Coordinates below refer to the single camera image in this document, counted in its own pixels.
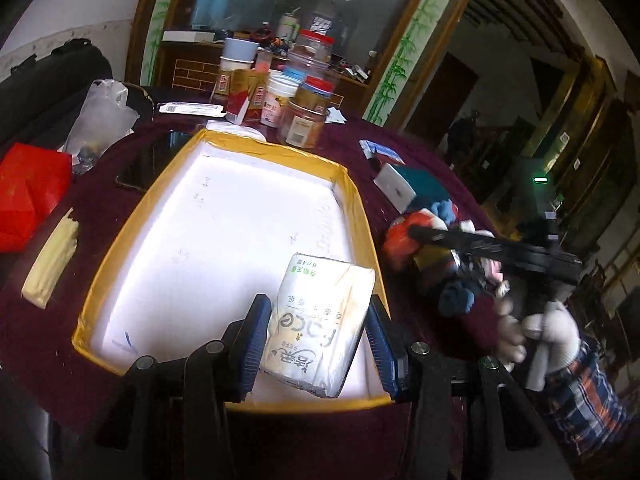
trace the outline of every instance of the doorway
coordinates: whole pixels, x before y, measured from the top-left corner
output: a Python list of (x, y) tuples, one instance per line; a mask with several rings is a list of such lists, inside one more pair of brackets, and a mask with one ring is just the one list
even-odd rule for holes
[(471, 94), (478, 74), (447, 52), (404, 129), (435, 149)]

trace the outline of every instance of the person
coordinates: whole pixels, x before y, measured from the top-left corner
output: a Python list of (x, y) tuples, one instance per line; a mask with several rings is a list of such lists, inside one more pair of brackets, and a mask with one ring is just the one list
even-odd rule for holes
[(576, 479), (639, 479), (640, 418), (631, 416), (598, 365), (598, 343), (580, 336), (566, 307), (519, 322), (509, 296), (495, 302), (498, 321), (496, 355), (507, 370), (526, 357), (526, 338), (550, 344), (540, 415), (555, 436)]
[(445, 162), (450, 167), (460, 163), (462, 158), (471, 152), (479, 116), (478, 110), (472, 110), (469, 117), (458, 119), (450, 126), (447, 132), (447, 153), (445, 154)]

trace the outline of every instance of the yellow tray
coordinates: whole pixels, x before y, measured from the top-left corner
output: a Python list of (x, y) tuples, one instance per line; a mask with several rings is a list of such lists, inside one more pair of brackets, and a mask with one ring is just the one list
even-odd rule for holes
[[(137, 357), (181, 358), (242, 319), (255, 294), (272, 301), (296, 253), (376, 271), (362, 201), (344, 167), (316, 155), (201, 130), (162, 172), (116, 237), (84, 302), (76, 350), (116, 374)], [(230, 409), (333, 412), (390, 402), (365, 336), (337, 399), (260, 373)]]

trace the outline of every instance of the maroon tablecloth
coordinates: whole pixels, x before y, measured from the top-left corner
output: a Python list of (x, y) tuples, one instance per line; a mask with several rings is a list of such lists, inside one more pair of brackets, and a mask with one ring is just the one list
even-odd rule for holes
[[(116, 376), (84, 359), (71, 346), (94, 274), (142, 196), (117, 187), (114, 178), (140, 148), (163, 132), (190, 132), (199, 122), (202, 120), (184, 116), (156, 118), (112, 146), (95, 168), (73, 184), (34, 235), (0, 292), (0, 364), (64, 426), (82, 431), (118, 383)], [(268, 137), (274, 140), (273, 130)], [(346, 125), (328, 124), (315, 152), (348, 168), (376, 242), (398, 213), (373, 184), (376, 172), (362, 154), (361, 139), (389, 146), (409, 166), (429, 170), (449, 191), (462, 217), (473, 220), (477, 228), (491, 229), (465, 186), (421, 145), (360, 119), (348, 118)], [(21, 299), (20, 289), (50, 232), (71, 207), (73, 218), (80, 223), (78, 249), (46, 310), (40, 310)], [(416, 338), (462, 358), (476, 358), (491, 348), (496, 319), (488, 302), (477, 302), (471, 313), (460, 319), (444, 319), (437, 314), (433, 300), (415, 295), (411, 279), (394, 275), (384, 266), (383, 279), (392, 317), (409, 327)], [(459, 403), (455, 406), (461, 410)], [(239, 458), (239, 468), (254, 478), (282, 478), (286, 474), (325, 478), (342, 476), (341, 472), (346, 477), (349, 471), (372, 479), (390, 478), (398, 462), (407, 415), (407, 406), (304, 417), (234, 414), (230, 417), (231, 438), (236, 456), (246, 458)], [(461, 428), (458, 420), (454, 430), (458, 441)]]

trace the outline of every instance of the black bag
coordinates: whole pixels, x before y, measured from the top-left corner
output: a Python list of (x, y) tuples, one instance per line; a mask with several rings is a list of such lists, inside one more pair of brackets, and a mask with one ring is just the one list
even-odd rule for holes
[(0, 83), (0, 155), (14, 142), (57, 149), (80, 114), (91, 83), (111, 79), (111, 65), (91, 41), (76, 38), (36, 61), (35, 54)]

